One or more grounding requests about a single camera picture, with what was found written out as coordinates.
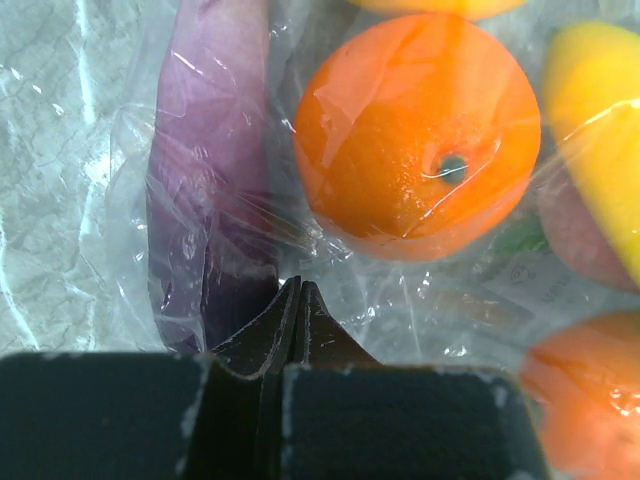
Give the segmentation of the clear zip top bag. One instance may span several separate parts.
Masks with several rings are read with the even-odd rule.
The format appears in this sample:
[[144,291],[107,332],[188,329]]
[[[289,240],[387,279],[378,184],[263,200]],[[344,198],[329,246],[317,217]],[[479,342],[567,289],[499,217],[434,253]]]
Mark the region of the clear zip top bag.
[[639,314],[639,292],[577,274],[552,251],[538,194],[573,185],[544,107],[557,32],[601,21],[639,36],[635,1],[528,1],[479,21],[516,59],[537,98],[541,142],[528,187],[497,226],[434,261],[357,251],[316,220],[294,154],[294,120],[319,67],[388,15],[352,1],[268,5],[264,150],[278,290],[216,347],[162,341],[149,283],[147,169],[160,70],[184,1],[5,1],[1,5],[1,361],[21,353],[206,354],[261,315],[291,278],[315,283],[329,314],[386,366],[519,373],[529,349],[598,315]]

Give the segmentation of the red green fake mango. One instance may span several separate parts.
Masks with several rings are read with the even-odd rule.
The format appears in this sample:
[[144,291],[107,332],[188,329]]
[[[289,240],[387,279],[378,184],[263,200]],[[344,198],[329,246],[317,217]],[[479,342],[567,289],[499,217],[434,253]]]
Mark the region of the red green fake mango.
[[639,314],[598,315],[531,347],[520,369],[553,467],[574,479],[639,476]]

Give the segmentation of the yellow fake bell pepper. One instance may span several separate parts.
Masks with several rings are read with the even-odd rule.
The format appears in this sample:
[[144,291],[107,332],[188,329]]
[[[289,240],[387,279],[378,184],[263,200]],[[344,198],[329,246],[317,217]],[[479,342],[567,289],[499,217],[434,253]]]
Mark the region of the yellow fake bell pepper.
[[388,14],[446,13],[471,21],[488,19],[522,7],[527,0],[355,0],[352,4]]

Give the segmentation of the yellow fake banana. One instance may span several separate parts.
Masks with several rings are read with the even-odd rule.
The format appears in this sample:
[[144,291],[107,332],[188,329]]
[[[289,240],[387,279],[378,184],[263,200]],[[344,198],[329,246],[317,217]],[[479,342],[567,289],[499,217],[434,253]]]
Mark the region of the yellow fake banana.
[[567,26],[542,94],[556,147],[599,231],[639,279],[639,36],[601,21]]

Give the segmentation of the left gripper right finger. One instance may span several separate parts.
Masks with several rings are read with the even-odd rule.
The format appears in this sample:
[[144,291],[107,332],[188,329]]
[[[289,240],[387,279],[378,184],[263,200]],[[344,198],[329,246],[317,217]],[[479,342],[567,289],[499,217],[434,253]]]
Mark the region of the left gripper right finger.
[[546,479],[528,399],[502,372],[386,366],[305,282],[283,371],[286,479]]

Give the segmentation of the fake orange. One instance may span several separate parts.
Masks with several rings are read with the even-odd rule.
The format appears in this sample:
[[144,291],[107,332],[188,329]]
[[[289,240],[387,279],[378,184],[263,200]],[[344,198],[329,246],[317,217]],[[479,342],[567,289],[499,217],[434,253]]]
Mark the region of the fake orange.
[[534,90],[511,53],[469,21],[384,21],[316,71],[294,154],[318,223],[377,258],[434,261],[504,220],[540,149]]

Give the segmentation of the purple fake eggplant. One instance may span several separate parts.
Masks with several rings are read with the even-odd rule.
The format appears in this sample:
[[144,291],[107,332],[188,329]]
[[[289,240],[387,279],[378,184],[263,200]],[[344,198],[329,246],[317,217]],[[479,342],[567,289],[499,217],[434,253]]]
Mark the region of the purple fake eggplant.
[[263,134],[264,1],[184,1],[158,81],[147,169],[149,290],[163,343],[210,350],[278,290]]

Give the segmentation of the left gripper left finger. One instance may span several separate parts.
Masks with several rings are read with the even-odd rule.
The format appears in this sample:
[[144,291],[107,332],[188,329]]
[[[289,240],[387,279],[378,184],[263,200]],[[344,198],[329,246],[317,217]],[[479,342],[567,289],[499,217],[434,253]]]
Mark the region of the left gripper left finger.
[[212,353],[4,357],[2,477],[274,478],[300,295],[289,279]]

